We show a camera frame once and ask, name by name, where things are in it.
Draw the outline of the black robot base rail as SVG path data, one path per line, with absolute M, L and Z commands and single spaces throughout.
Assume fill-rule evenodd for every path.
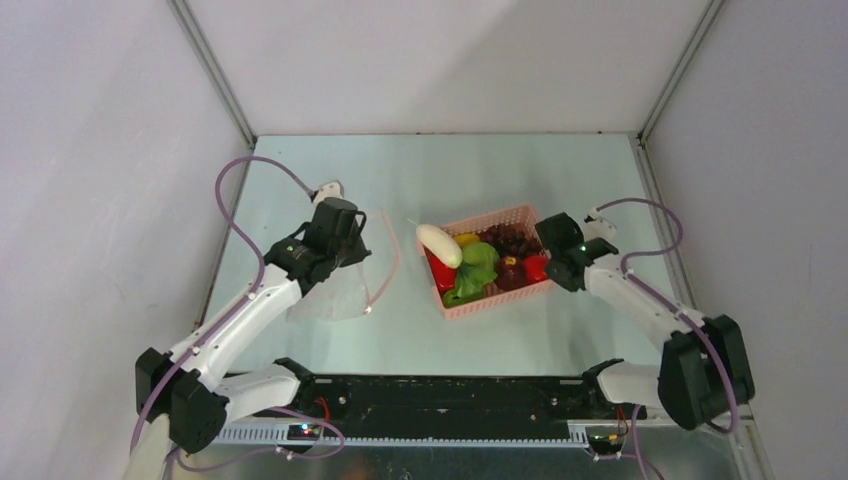
M 624 432 L 630 403 L 580 377 L 312 375 L 284 407 L 340 430 L 349 445 L 568 445 L 586 428 Z

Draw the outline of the white radish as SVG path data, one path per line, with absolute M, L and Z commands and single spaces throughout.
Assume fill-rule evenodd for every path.
M 451 269 L 459 268 L 463 261 L 462 249 L 444 230 L 435 225 L 420 224 L 416 227 L 416 237 L 442 264 Z

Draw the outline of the red bell pepper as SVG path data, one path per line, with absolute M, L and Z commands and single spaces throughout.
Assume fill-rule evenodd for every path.
M 445 265 L 429 250 L 425 251 L 425 256 L 439 294 L 444 295 L 446 292 L 454 289 L 456 286 L 457 270 Z

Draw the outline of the clear zip top bag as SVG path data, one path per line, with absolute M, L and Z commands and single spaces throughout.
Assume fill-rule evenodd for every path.
M 343 267 L 285 314 L 290 323 L 344 321 L 369 315 L 385 296 L 401 264 L 400 246 L 387 212 L 367 213 L 363 240 L 371 254 Z

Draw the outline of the red tomato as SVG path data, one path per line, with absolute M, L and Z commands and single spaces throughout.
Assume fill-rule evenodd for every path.
M 522 261 L 528 285 L 539 283 L 548 279 L 546 272 L 548 262 L 549 258 L 544 255 L 531 255 Z

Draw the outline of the right aluminium frame post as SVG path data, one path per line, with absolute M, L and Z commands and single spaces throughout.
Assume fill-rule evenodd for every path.
M 643 148 L 647 147 L 663 113 L 671 103 L 726 3 L 726 0 L 709 0 L 706 3 L 638 132 L 639 145 Z

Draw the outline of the pink perforated plastic basket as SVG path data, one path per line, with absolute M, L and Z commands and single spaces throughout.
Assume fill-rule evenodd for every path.
M 497 224 L 512 224 L 517 225 L 519 228 L 525 230 L 528 234 L 532 235 L 533 237 L 539 240 L 535 230 L 535 224 L 537 223 L 537 221 L 538 215 L 536 209 L 531 205 L 525 204 L 490 212 L 483 215 L 478 215 L 475 217 L 469 217 L 467 219 L 447 225 L 435 226 L 441 228 L 453 238 L 454 236 L 462 233 L 475 233 L 479 235 L 484 230 Z M 421 251 L 422 255 L 424 256 L 427 262 L 425 256 L 425 251 L 427 249 L 425 249 L 419 243 L 417 237 L 416 242 L 419 250 Z M 542 255 L 549 258 L 549 254 L 544 250 L 544 248 Z M 525 287 L 520 289 L 512 291 L 501 291 L 497 288 L 494 281 L 493 283 L 486 286 L 483 298 L 463 305 L 459 305 L 455 308 L 445 308 L 442 303 L 443 295 L 440 295 L 437 291 L 433 277 L 430 272 L 430 268 L 428 266 L 428 262 L 427 270 L 433 281 L 433 286 L 431 288 L 433 298 L 437 306 L 439 307 L 443 317 L 448 320 L 454 320 L 463 316 L 468 316 L 474 313 L 481 312 L 486 309 L 492 309 L 498 306 L 502 306 L 507 303 L 514 302 L 529 296 L 537 295 L 545 292 L 546 290 L 552 287 L 552 281 L 547 279 L 539 283 L 530 285 L 527 284 Z

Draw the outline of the dark purple grape bunch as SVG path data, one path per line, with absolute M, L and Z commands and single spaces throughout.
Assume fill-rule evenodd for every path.
M 481 241 L 493 246 L 500 257 L 525 259 L 543 254 L 540 241 L 517 225 L 493 225 L 480 233 L 479 237 Z

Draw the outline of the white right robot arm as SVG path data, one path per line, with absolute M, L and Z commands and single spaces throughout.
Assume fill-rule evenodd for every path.
M 660 354 L 656 365 L 612 359 L 587 370 L 581 392 L 585 411 L 606 418 L 621 404 L 663 410 L 694 430 L 723 414 L 732 423 L 756 395 L 741 328 L 727 315 L 708 317 L 677 302 L 624 265 L 610 242 L 611 225 L 588 217 L 585 226 L 565 213 L 535 226 L 550 259 L 546 274 L 559 287 L 585 291 L 630 319 Z

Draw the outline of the aluminium frame post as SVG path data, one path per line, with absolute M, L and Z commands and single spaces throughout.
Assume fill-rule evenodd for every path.
M 639 145 L 643 148 L 647 147 L 663 113 L 671 103 L 726 3 L 726 0 L 709 0 L 706 3 L 638 132 Z
M 249 150 L 253 150 L 257 135 L 190 2 L 168 0 L 167 4 L 241 140 Z

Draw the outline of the left aluminium frame post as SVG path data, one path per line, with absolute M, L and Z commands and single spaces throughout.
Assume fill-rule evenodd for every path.
M 253 150 L 257 135 L 190 2 L 168 0 L 167 4 L 241 140 L 249 150 Z

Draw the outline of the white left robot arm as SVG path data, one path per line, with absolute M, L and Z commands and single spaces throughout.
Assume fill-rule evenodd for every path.
M 215 317 L 166 352 L 150 348 L 135 365 L 141 420 L 165 416 L 169 440 L 186 453 L 209 446 L 228 424 L 282 407 L 304 416 L 316 403 L 307 371 L 278 360 L 236 376 L 229 370 L 270 323 L 339 269 L 369 255 L 362 239 L 367 215 L 341 198 L 326 198 L 311 220 L 259 253 L 258 271 Z

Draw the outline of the green leafy lettuce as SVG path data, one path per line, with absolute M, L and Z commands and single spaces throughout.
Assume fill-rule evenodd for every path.
M 485 288 L 497 278 L 497 250 L 486 242 L 476 242 L 461 248 L 462 263 L 458 268 L 455 286 L 442 296 L 445 308 L 455 308 L 484 297 Z

